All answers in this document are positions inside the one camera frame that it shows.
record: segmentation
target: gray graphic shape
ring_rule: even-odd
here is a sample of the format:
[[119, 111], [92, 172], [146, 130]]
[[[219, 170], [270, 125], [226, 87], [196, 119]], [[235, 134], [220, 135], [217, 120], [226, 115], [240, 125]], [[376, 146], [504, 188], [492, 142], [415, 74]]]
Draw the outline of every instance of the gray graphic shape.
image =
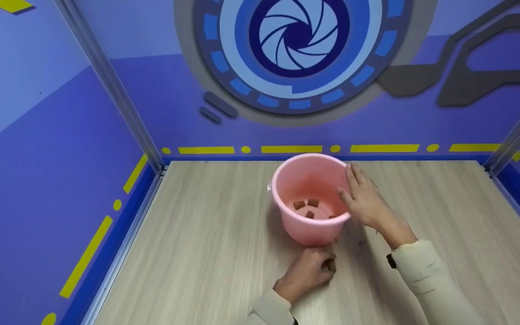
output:
[[222, 124], [221, 117], [217, 116], [213, 111], [210, 111], [208, 108], [200, 107], [200, 114], [204, 115], [204, 117], [206, 117], [215, 124]]
[[[360, 94], [340, 105], [326, 111], [306, 115], [277, 115], [254, 109], [229, 94], [225, 88], [215, 80], [215, 77], [206, 66], [204, 58], [200, 53], [200, 48], [196, 42], [196, 31], [194, 29], [194, 21], [192, 18], [195, 1], [196, 0], [174, 1], [176, 33], [179, 39], [180, 48], [182, 49], [182, 55], [196, 80], [200, 82], [204, 89], [218, 95], [226, 103], [237, 109], [242, 117], [248, 120], [279, 127], [303, 127], [322, 124], [340, 119], [354, 111], [357, 111], [357, 109], [364, 107], [377, 98], [378, 95], [383, 93], [383, 89], [376, 82], [373, 82]], [[392, 65], [405, 65], [409, 64], [413, 60], [415, 54], [417, 54], [417, 51], [421, 48], [427, 32], [431, 27], [436, 4], [437, 0], [413, 2], [409, 29], [404, 37], [400, 49], [391, 63]]]
[[444, 107], [462, 107], [487, 95], [503, 84], [520, 83], [520, 70], [473, 71], [466, 60], [470, 52], [505, 29], [520, 28], [520, 13], [510, 14], [466, 41], [439, 94]]
[[456, 43], [462, 37], [502, 14], [517, 2], [520, 2], [520, 0], [504, 0], [451, 35], [442, 49], [439, 60], [435, 64], [388, 66], [378, 76], [378, 82], [382, 88], [393, 96], [411, 97], [422, 93], [439, 82]]
[[235, 118], [238, 117], [238, 111], [235, 109], [232, 105], [229, 103], [226, 103], [222, 98], [219, 98], [218, 95], [214, 94], [211, 91], [206, 91], [204, 94], [204, 99], [208, 101], [208, 103], [211, 103], [222, 111], [227, 117]]

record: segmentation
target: cream jacket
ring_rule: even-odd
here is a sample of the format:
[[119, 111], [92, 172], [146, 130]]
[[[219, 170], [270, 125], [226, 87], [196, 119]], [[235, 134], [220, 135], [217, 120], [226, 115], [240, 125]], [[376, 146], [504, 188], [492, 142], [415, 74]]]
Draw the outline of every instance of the cream jacket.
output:
[[[392, 259], [430, 325], [485, 324], [450, 277], [431, 242], [402, 245], [392, 251]], [[290, 303], [271, 289], [256, 300], [243, 325], [297, 324], [290, 309]]]

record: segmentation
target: enclosure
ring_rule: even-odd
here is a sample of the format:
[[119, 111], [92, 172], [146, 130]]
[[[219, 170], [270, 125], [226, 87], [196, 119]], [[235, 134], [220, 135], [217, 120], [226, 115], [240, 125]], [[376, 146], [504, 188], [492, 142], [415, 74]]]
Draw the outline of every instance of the enclosure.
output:
[[[301, 153], [520, 323], [520, 0], [0, 0], [0, 324], [243, 319], [301, 248], [266, 191]], [[423, 321], [372, 231], [335, 247], [301, 323]]]

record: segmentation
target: left hand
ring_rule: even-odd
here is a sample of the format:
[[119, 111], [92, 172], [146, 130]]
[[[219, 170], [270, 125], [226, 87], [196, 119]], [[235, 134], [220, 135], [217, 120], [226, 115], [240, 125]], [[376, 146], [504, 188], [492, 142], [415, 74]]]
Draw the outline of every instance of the left hand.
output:
[[324, 248], [307, 248], [292, 262], [286, 274], [276, 281], [274, 291], [291, 304], [314, 288], [329, 282], [334, 272], [326, 266], [327, 260], [336, 259], [336, 255]]

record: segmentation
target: light wood surface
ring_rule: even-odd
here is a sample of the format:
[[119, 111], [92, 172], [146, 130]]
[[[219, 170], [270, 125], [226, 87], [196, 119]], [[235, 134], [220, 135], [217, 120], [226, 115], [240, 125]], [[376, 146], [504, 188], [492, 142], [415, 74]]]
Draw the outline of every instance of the light wood surface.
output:
[[[302, 247], [266, 185], [279, 162], [172, 162], [97, 325], [229, 325]], [[431, 240], [490, 324], [520, 325], [520, 218], [473, 161], [359, 162]], [[413, 325], [424, 315], [380, 234], [348, 223], [338, 272], [292, 313], [302, 325]]]

